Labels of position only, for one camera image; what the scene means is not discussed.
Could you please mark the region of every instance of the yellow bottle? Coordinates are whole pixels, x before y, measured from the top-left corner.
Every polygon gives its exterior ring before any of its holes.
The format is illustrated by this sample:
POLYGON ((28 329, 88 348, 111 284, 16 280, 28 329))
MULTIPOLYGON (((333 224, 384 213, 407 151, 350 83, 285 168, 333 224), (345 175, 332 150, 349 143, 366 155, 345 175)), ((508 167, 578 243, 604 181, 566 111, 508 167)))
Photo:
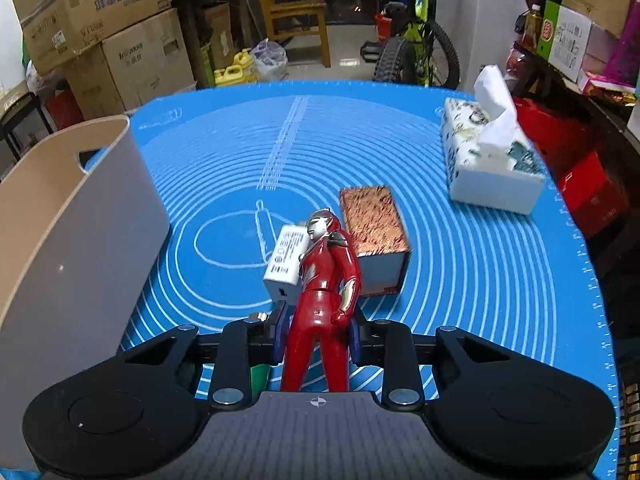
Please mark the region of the yellow bottle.
POLYGON ((240 65, 231 65, 214 72, 216 86, 232 86, 244 82, 244 74, 240 65))
POLYGON ((251 49, 246 48, 242 52, 238 52, 234 57, 234 64, 242 67, 245 83, 255 83, 258 78, 255 75, 254 57, 249 54, 251 49))
POLYGON ((541 28, 542 15, 540 14, 540 6, 534 5, 531 7, 524 22, 524 35, 522 37, 522 46, 524 48, 528 48, 532 52, 536 51, 541 28))

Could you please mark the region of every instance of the toy figure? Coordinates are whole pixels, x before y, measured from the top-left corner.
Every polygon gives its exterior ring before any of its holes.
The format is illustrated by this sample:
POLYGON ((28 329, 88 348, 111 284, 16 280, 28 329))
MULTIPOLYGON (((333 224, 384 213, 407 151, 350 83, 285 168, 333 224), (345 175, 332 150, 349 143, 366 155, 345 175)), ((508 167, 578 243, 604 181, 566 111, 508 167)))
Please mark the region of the toy figure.
POLYGON ((329 209, 315 211, 306 231, 312 245, 300 257, 302 293, 289 330, 281 390, 300 390, 314 344, 319 342, 329 391, 346 392, 347 328, 360 293, 360 267, 351 237, 329 209))

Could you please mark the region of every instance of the tissue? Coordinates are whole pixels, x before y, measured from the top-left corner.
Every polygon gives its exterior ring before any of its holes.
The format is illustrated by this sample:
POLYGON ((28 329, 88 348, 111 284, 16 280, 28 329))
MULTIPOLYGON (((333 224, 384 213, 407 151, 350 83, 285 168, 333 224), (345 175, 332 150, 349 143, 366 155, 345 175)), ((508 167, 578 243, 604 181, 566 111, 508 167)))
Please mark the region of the tissue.
POLYGON ((455 202, 529 214, 545 185, 535 152, 497 66, 482 70, 477 102, 447 97, 442 147, 455 202))
POLYGON ((476 101, 489 116, 489 123, 478 135, 478 149, 482 154, 480 164, 502 165, 513 169, 515 160, 508 156, 516 136, 517 113, 500 69, 488 65, 474 84, 476 101))

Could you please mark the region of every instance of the red box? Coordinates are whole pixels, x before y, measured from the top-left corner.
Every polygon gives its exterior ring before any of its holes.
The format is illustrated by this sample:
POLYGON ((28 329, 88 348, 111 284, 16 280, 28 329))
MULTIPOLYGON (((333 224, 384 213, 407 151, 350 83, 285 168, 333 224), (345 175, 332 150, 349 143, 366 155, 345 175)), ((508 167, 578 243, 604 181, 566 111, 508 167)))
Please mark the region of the red box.
POLYGON ((591 238, 629 207, 622 184, 604 170, 594 150, 558 180, 575 224, 591 238))
POLYGON ((59 130, 84 122, 82 112, 71 90, 64 90, 49 99, 46 107, 59 130))
POLYGON ((520 126, 555 178, 569 171, 595 147, 597 135, 589 126, 530 99, 513 101, 520 126))

